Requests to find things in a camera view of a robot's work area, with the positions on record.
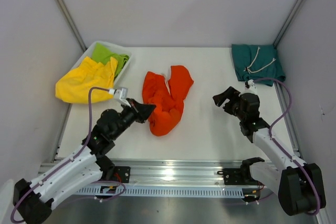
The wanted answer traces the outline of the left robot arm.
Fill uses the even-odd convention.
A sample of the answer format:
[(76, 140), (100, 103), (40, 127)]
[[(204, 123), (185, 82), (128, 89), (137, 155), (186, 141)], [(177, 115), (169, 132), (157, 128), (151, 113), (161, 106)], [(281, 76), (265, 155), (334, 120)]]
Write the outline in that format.
[(115, 140), (134, 122), (144, 123), (155, 109), (127, 98), (122, 111), (107, 109), (81, 145), (68, 157), (31, 181), (19, 180), (14, 186), (11, 222), (19, 213), (25, 223), (43, 223), (63, 201), (83, 187), (98, 181), (121, 184), (115, 165), (106, 154)]

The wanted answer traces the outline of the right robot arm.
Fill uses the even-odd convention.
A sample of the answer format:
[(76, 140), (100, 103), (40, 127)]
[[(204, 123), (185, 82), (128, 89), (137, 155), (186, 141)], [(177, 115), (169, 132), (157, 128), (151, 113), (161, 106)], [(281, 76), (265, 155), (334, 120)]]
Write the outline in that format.
[(220, 174), (226, 185), (265, 185), (289, 216), (316, 215), (326, 206), (320, 167), (306, 163), (271, 134), (270, 125), (260, 116), (260, 99), (253, 85), (249, 84), (244, 92), (229, 87), (213, 96), (213, 100), (216, 106), (239, 119), (243, 136), (272, 162), (268, 165), (263, 158), (254, 157), (243, 160), (240, 168), (224, 168)]

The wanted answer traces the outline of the orange shorts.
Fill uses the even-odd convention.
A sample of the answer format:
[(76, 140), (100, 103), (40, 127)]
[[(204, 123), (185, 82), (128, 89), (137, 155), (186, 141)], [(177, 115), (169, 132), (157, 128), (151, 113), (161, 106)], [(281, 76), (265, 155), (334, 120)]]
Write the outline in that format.
[(185, 66), (170, 68), (170, 78), (147, 72), (142, 87), (142, 100), (156, 108), (149, 117), (150, 131), (155, 136), (169, 134), (181, 121), (184, 101), (194, 80)]

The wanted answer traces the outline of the teal green shorts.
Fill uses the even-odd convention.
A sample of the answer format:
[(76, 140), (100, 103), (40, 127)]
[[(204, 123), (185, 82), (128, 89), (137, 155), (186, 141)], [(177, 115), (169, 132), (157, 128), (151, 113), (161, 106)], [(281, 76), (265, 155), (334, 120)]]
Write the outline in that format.
[(240, 82), (262, 79), (260, 83), (271, 87), (273, 79), (286, 80), (278, 51), (273, 45), (232, 44), (231, 53), (235, 74)]

